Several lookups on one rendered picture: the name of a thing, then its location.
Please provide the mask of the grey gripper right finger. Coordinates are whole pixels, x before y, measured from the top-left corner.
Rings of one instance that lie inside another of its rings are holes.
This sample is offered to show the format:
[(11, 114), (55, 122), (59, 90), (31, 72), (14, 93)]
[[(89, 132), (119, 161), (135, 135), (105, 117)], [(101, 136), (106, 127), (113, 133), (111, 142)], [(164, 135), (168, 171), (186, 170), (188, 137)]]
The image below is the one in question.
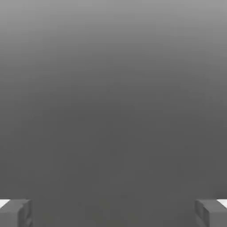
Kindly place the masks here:
[(227, 227), (227, 199), (195, 200), (196, 227)]

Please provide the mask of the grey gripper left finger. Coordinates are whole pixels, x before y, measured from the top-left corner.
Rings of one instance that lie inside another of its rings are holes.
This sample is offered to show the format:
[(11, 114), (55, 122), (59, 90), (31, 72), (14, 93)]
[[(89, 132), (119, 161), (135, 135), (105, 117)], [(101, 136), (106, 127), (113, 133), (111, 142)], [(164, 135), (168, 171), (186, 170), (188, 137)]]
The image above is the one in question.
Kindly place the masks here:
[(33, 227), (32, 200), (0, 199), (0, 227)]

